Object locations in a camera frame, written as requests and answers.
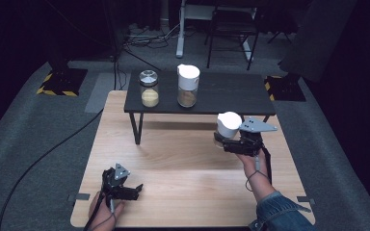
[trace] small black table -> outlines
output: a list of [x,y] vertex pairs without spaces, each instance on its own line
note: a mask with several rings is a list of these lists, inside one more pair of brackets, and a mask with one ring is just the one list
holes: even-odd
[[[276,114],[260,75],[203,72],[199,75],[197,103],[192,108],[184,108],[177,101],[177,73],[159,71],[159,103],[148,108],[142,103],[140,72],[132,72],[124,104],[124,112],[130,115],[136,144],[141,141],[144,114],[216,115],[234,112],[240,116],[265,116],[264,121]],[[138,129],[135,113],[140,114]]]

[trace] silver lid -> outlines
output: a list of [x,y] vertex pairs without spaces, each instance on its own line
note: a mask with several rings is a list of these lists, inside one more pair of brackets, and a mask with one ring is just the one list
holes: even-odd
[[152,87],[158,84],[158,75],[153,70],[145,70],[140,73],[140,84],[144,87]]

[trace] person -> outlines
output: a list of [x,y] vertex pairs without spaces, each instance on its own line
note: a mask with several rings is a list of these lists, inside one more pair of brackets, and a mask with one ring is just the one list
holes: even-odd
[[[258,152],[259,166],[256,159],[251,156],[236,154],[242,161],[243,168],[251,190],[257,201],[257,219],[249,224],[251,231],[312,231],[315,227],[299,212],[311,212],[309,209],[296,204],[277,191],[268,178],[266,158],[263,149]],[[89,217],[93,210],[99,193],[94,197],[90,206]],[[116,226],[117,219],[124,209],[124,202],[120,202],[112,213],[103,199],[97,215],[92,222],[91,229],[95,231],[110,231]]]
[[[94,199],[92,200],[92,204],[90,205],[89,209],[89,218],[92,216],[95,205],[97,203],[98,197],[100,196],[100,192],[97,192]],[[112,212],[109,207],[107,207],[105,197],[101,201],[100,207],[98,208],[98,212],[95,215],[92,224],[89,227],[91,231],[111,231],[114,230],[116,227],[116,222],[121,215],[122,211],[125,207],[125,201],[120,201],[117,205],[114,206],[114,211]]]
[[258,153],[258,169],[254,157],[240,154],[236,156],[243,163],[245,175],[251,185],[250,191],[257,201],[257,219],[249,225],[251,231],[264,231],[266,226],[270,231],[316,230],[299,212],[310,210],[283,196],[270,183],[263,149]]

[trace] white cup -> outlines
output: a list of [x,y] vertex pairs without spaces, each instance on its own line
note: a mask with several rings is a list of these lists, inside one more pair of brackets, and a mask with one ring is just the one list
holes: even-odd
[[242,118],[233,112],[227,112],[218,115],[217,123],[219,134],[228,139],[232,139],[239,131]]

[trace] hazard stripe tape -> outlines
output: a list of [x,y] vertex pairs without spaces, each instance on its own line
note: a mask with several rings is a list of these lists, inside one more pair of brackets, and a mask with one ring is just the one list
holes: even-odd
[[74,92],[72,90],[45,90],[44,89],[45,84],[47,83],[47,81],[50,80],[51,77],[52,77],[52,72],[50,72],[44,78],[43,83],[40,85],[40,88],[38,89],[38,91],[36,92],[36,94],[45,93],[45,94],[50,94],[50,95],[67,95],[67,96],[78,96],[79,95],[78,92]]
[[[268,77],[281,78],[280,76],[268,76]],[[269,80],[267,78],[264,80],[264,83],[265,83],[266,91],[269,94],[270,100],[275,101],[276,99],[275,99],[275,95],[273,94],[272,86],[270,85]]]

